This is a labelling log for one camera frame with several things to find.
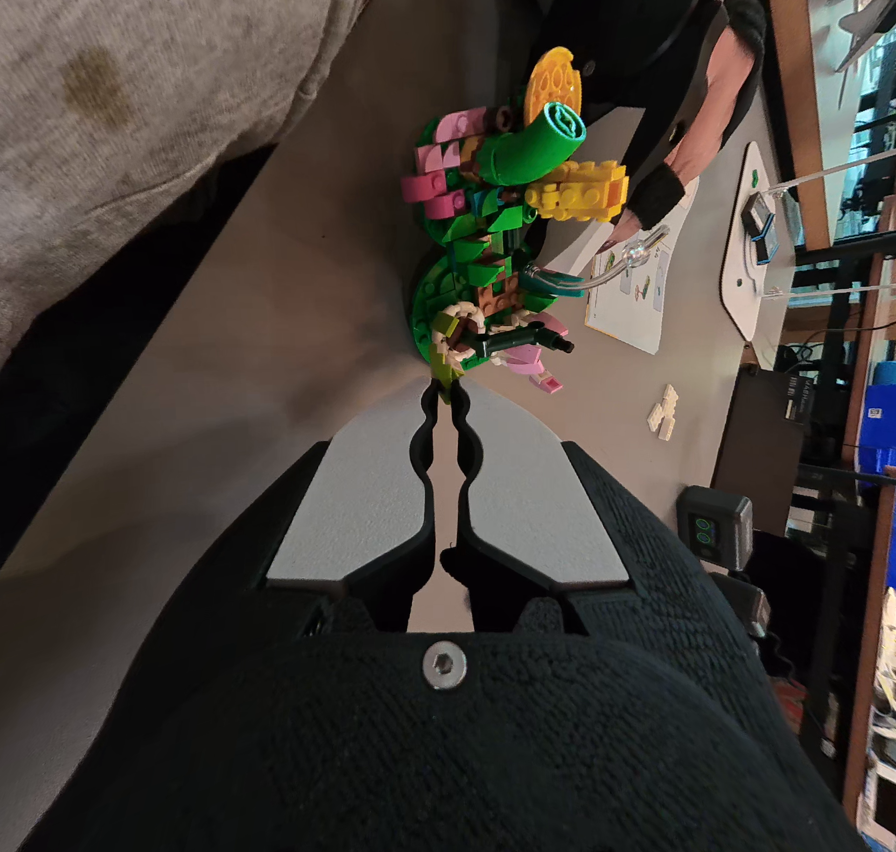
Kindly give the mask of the clear acrylic rod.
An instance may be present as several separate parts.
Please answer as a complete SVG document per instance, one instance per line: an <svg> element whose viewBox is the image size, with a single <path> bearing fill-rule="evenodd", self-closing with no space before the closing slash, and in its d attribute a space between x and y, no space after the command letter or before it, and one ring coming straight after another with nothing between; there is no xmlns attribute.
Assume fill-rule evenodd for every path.
<svg viewBox="0 0 896 852"><path fill-rule="evenodd" d="M765 291L762 295L762 299L769 298L818 298L823 296L834 297L838 295L852 296L858 295L862 293L869 292L877 292L877 291L890 291L895 290L895 283L888 284L878 284L871 286L848 286L843 288L810 288L808 291L785 291L782 288L777 286L772 289Z"/></svg>
<svg viewBox="0 0 896 852"><path fill-rule="evenodd" d="M832 168L825 168L808 175L801 175L788 181L783 181L772 186L767 186L764 191L769 195L778 195L783 193L785 190L790 190L794 187L801 186L818 179L822 179L829 175L839 174L849 169L863 167L865 165L873 164L880 161L886 161L893 157L895 157L895 148L885 152L875 153L874 155L868 156L861 160L843 163Z"/></svg>

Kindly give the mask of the white lego pieces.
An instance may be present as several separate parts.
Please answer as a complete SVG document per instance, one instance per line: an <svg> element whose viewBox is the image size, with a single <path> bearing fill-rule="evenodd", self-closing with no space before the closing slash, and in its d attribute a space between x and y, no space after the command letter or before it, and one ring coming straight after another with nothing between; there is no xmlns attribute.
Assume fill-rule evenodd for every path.
<svg viewBox="0 0 896 852"><path fill-rule="evenodd" d="M654 405L648 415L648 428L661 441L669 441L673 434L678 399L678 391L672 384L667 384L660 401Z"/></svg>

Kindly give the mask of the colourful lego flower model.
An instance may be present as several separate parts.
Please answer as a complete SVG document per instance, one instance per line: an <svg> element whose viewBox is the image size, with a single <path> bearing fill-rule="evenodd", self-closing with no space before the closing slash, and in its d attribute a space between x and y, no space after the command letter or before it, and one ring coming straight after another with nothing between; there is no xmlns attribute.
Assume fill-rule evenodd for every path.
<svg viewBox="0 0 896 852"><path fill-rule="evenodd" d="M525 241L535 219L606 224L625 204L624 165L572 159L586 137L581 76L562 47L543 54L510 104L446 114L421 136L416 172L401 178L401 194L437 249L409 298L408 322L445 402L486 362L559 391L542 352L571 353L574 343L549 313L554 301L641 266L668 235L660 225L593 279L535 263Z"/></svg>

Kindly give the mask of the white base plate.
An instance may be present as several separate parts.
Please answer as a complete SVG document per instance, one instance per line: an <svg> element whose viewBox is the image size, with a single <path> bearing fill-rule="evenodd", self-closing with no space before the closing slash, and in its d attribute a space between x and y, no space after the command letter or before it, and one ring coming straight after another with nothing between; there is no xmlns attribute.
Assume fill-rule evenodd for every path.
<svg viewBox="0 0 896 852"><path fill-rule="evenodd" d="M720 293L723 308L733 321L744 342L755 337L759 311L763 300L761 295L771 289L767 286L769 266L777 258L778 252L766 266L757 266L752 246L747 240L742 221L742 211L748 197L754 192L767 194L764 190L771 186L763 155L756 141L745 147L741 173L735 191L734 206L729 223L728 236L721 267ZM779 248L789 241L789 206L784 192L768 197L774 203L778 225Z"/></svg>

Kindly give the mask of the grey device with green display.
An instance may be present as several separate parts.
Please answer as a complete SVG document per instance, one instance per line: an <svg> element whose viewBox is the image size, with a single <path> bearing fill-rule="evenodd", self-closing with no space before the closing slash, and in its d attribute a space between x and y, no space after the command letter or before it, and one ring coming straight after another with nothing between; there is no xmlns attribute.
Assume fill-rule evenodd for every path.
<svg viewBox="0 0 896 852"><path fill-rule="evenodd" d="M689 486L677 500L678 536L702 562L743 572L754 550L750 498Z"/></svg>

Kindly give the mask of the wooden board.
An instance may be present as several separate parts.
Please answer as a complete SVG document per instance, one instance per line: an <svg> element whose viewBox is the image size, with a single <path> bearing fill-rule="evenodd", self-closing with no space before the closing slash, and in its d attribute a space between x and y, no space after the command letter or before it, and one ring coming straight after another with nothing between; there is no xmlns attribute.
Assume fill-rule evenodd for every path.
<svg viewBox="0 0 896 852"><path fill-rule="evenodd" d="M833 65L847 50L840 18L853 9L854 0L768 0L770 61L777 64L787 155L779 155L782 179L813 174L823 168L822 107L817 65L823 49L833 44Z"/></svg>

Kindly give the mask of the blue storage bin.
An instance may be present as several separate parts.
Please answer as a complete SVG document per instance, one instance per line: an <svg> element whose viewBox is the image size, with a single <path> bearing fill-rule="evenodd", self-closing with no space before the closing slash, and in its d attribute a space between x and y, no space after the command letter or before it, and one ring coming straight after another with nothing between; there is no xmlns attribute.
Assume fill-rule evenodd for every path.
<svg viewBox="0 0 896 852"><path fill-rule="evenodd" d="M879 474L895 466L895 385L870 385L857 444L857 464L863 474Z"/></svg>

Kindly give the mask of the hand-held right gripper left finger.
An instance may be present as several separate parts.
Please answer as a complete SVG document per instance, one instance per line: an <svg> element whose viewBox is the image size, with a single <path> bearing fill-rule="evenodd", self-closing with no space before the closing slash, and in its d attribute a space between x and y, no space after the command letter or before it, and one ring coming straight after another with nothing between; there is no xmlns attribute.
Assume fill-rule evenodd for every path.
<svg viewBox="0 0 896 852"><path fill-rule="evenodd" d="M439 396L419 377L330 440L266 573L269 585L361 600L383 632L408 628L434 570L428 469Z"/></svg>

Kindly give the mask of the another person's forearm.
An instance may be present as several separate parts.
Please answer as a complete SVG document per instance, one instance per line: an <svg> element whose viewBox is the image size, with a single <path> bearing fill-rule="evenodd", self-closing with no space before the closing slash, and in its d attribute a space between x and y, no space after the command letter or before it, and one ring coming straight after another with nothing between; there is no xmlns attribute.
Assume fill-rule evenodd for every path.
<svg viewBox="0 0 896 852"><path fill-rule="evenodd" d="M650 230L683 198L686 187L706 169L752 105L763 69L767 20L758 0L723 0L728 26L711 52L707 92L682 141L663 164L647 174L630 195L616 229L633 219L635 230Z"/></svg>

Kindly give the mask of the lego instruction booklet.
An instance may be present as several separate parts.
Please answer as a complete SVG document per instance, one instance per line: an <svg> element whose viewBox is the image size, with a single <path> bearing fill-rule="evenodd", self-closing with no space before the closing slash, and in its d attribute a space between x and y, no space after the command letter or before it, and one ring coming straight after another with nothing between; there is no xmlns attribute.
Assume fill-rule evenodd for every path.
<svg viewBox="0 0 896 852"><path fill-rule="evenodd" d="M666 224L598 253L593 277L609 281L588 290L585 324L646 354L658 352L666 281L675 236Z"/></svg>

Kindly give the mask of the small black blue device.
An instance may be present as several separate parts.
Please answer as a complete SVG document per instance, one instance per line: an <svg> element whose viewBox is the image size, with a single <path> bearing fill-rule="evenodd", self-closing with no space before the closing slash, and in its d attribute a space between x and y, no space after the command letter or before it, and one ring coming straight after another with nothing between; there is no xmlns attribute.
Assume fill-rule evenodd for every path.
<svg viewBox="0 0 896 852"><path fill-rule="evenodd" d="M766 266L778 252L778 225L774 203L765 193L752 193L742 211L747 240L757 266Z"/></svg>

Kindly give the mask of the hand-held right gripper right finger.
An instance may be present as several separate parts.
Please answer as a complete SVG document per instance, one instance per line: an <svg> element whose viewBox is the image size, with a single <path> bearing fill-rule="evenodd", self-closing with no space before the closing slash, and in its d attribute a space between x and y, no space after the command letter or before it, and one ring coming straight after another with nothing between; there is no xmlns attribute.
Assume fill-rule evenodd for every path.
<svg viewBox="0 0 896 852"><path fill-rule="evenodd" d="M478 633L509 633L533 599L574 624L568 596L617 591L631 577L561 439L471 380L451 392L464 480L443 568L469 594Z"/></svg>

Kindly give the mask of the black box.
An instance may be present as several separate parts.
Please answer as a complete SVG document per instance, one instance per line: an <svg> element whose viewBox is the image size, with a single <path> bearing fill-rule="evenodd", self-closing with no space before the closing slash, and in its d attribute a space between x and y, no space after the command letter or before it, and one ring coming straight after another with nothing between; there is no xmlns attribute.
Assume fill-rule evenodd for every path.
<svg viewBox="0 0 896 852"><path fill-rule="evenodd" d="M711 488L749 498L756 531L786 534L813 397L808 377L738 371Z"/></svg>

